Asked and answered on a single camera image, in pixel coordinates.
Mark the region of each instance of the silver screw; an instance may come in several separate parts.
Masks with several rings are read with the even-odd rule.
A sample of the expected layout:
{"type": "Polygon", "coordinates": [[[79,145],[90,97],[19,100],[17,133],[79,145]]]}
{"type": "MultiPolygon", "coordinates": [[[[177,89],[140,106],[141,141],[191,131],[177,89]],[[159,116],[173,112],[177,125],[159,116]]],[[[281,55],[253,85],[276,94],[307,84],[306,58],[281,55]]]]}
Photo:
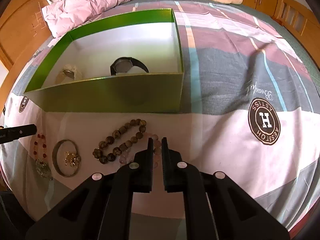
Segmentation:
{"type": "Polygon", "coordinates": [[[95,173],[92,175],[93,180],[99,180],[102,179],[102,174],[101,173],[95,173]]]}
{"type": "Polygon", "coordinates": [[[215,176],[217,179],[224,179],[226,177],[226,175],[222,171],[216,172],[215,176]]]}
{"type": "Polygon", "coordinates": [[[177,166],[178,166],[178,168],[180,168],[180,169],[184,169],[184,168],[187,167],[187,164],[186,164],[185,162],[179,162],[179,163],[177,163],[177,166]]]}
{"type": "Polygon", "coordinates": [[[133,170],[134,170],[134,169],[137,169],[137,168],[139,168],[139,163],[130,163],[130,164],[129,164],[129,168],[130,168],[130,169],[133,169],[133,170]]]}

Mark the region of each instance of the box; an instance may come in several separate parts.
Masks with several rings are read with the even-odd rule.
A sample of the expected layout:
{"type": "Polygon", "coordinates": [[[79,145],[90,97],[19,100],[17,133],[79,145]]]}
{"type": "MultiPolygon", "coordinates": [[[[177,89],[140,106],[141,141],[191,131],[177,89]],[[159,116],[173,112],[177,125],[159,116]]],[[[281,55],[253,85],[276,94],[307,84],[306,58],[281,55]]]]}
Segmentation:
{"type": "Polygon", "coordinates": [[[179,111],[184,69],[172,9],[136,11],[71,30],[52,48],[25,95],[47,112],[179,111]],[[119,57],[133,57],[149,73],[111,76],[119,57]],[[83,80],[55,85],[66,64],[83,80]]]}

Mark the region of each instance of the crumpled pink cloth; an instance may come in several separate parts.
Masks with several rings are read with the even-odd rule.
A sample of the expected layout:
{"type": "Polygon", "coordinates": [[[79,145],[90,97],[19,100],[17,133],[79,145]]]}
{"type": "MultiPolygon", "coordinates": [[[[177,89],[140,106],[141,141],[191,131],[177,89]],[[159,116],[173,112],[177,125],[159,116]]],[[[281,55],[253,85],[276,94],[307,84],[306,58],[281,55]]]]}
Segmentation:
{"type": "Polygon", "coordinates": [[[102,12],[130,0],[59,0],[42,8],[52,36],[58,38],[102,12]]]}

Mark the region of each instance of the bed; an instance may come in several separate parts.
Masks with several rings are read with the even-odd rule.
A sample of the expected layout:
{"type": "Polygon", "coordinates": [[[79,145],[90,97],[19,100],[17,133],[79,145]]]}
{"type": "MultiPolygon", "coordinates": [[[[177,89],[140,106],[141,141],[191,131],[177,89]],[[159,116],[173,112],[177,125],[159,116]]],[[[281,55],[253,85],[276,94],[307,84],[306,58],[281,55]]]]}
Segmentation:
{"type": "MultiPolygon", "coordinates": [[[[132,0],[97,19],[125,12],[172,8],[178,24],[185,77],[180,113],[45,113],[23,92],[52,47],[52,37],[23,67],[6,101],[6,127],[34,123],[46,135],[48,159],[61,139],[77,143],[79,172],[53,180],[35,169],[34,137],[1,145],[1,172],[24,210],[39,220],[95,172],[117,171],[92,157],[99,141],[131,119],[145,119],[148,131],[167,137],[169,147],[200,171],[223,171],[288,230],[320,197],[320,73],[295,38],[270,17],[246,6],[208,0],[132,0]],[[250,130],[248,110],[255,98],[269,102],[281,124],[272,145],[250,130]]],[[[130,153],[146,148],[146,138],[130,153]]],[[[185,239],[183,197],[167,194],[161,163],[151,194],[135,194],[130,238],[185,239]]]]}

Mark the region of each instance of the circular logo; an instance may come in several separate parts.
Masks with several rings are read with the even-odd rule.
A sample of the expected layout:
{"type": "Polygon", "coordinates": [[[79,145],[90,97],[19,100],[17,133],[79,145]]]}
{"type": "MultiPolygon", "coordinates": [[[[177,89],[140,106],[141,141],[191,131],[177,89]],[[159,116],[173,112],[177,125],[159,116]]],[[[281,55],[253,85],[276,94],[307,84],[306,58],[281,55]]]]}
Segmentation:
{"type": "Polygon", "coordinates": [[[279,138],[281,126],[273,106],[262,98],[255,98],[249,108],[249,126],[263,144],[273,145],[279,138]]]}
{"type": "Polygon", "coordinates": [[[19,107],[19,113],[22,113],[22,111],[26,108],[28,102],[29,98],[24,96],[19,107]]]}

